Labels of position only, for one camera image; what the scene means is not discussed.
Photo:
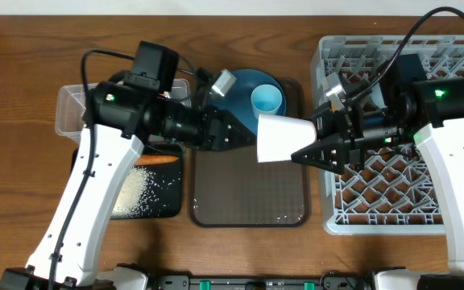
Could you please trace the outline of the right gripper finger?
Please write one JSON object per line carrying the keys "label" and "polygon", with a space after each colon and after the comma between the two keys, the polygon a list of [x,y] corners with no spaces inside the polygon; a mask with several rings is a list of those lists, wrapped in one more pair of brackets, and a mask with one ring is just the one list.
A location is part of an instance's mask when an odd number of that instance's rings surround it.
{"label": "right gripper finger", "polygon": [[318,139],[324,139],[338,132],[331,105],[318,106],[305,120],[311,121],[316,125]]}
{"label": "right gripper finger", "polygon": [[349,141],[341,135],[331,135],[292,153],[291,160],[341,175],[349,161],[349,150]]}

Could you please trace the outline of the dark blue plate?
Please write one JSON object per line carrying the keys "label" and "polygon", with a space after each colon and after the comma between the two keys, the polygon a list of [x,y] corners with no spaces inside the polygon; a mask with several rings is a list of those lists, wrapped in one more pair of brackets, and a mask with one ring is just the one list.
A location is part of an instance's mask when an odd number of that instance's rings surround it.
{"label": "dark blue plate", "polygon": [[257,134],[258,119],[251,105],[251,93],[260,85],[273,85],[282,94],[282,103],[276,115],[286,114],[286,99],[280,83],[271,75],[254,69],[233,71],[236,82],[222,100],[209,99],[208,103],[220,110],[231,112],[253,134]]}

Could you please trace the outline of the pink cup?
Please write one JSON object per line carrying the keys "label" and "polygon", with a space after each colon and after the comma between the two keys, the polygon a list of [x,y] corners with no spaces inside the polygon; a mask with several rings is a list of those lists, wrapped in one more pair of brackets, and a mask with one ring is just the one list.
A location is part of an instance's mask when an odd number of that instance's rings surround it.
{"label": "pink cup", "polygon": [[311,121],[279,115],[261,114],[257,129],[257,161],[290,161],[291,155],[317,140]]}

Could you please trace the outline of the light blue cup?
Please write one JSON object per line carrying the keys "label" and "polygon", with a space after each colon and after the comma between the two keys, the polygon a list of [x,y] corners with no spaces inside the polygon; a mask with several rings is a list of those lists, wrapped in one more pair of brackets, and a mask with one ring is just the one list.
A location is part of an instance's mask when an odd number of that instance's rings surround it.
{"label": "light blue cup", "polygon": [[277,114],[282,102],[282,93],[274,85],[260,85],[251,93],[251,105],[256,118],[261,114]]}

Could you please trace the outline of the orange carrot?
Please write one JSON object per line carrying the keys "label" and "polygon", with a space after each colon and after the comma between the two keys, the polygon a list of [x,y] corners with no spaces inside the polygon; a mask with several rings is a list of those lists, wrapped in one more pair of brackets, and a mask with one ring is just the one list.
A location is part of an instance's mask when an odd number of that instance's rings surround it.
{"label": "orange carrot", "polygon": [[141,155],[135,162],[135,166],[149,166],[157,164],[169,164],[179,158],[174,155]]}

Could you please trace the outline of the white rice pile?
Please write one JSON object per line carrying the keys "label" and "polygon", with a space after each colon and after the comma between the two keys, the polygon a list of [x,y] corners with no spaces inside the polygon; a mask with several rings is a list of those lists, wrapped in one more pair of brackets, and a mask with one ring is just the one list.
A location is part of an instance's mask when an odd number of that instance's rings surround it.
{"label": "white rice pile", "polygon": [[167,218],[176,208],[180,174],[133,167],[118,194],[111,219]]}

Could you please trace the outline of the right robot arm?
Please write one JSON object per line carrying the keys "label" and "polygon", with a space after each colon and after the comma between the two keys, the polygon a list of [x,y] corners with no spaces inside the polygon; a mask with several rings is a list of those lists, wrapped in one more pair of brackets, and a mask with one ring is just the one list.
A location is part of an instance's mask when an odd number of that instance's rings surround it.
{"label": "right robot arm", "polygon": [[464,289],[464,79],[430,80],[418,55],[398,56],[380,70],[384,109],[363,112],[350,93],[338,107],[325,103],[314,143],[292,154],[295,163],[341,174],[363,166],[366,153],[412,144],[433,182],[448,248],[448,272],[402,267],[371,272],[362,289]]}

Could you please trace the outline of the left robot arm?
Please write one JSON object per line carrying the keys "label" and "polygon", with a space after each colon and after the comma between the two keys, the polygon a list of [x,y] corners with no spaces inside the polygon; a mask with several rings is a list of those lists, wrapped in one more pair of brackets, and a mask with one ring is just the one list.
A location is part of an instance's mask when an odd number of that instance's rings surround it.
{"label": "left robot arm", "polygon": [[97,269],[118,194],[150,135],[202,151],[255,143],[255,134],[228,110],[190,109],[151,89],[103,81],[85,95],[86,126],[55,215],[25,267],[7,268],[0,289],[145,289],[133,265]]}

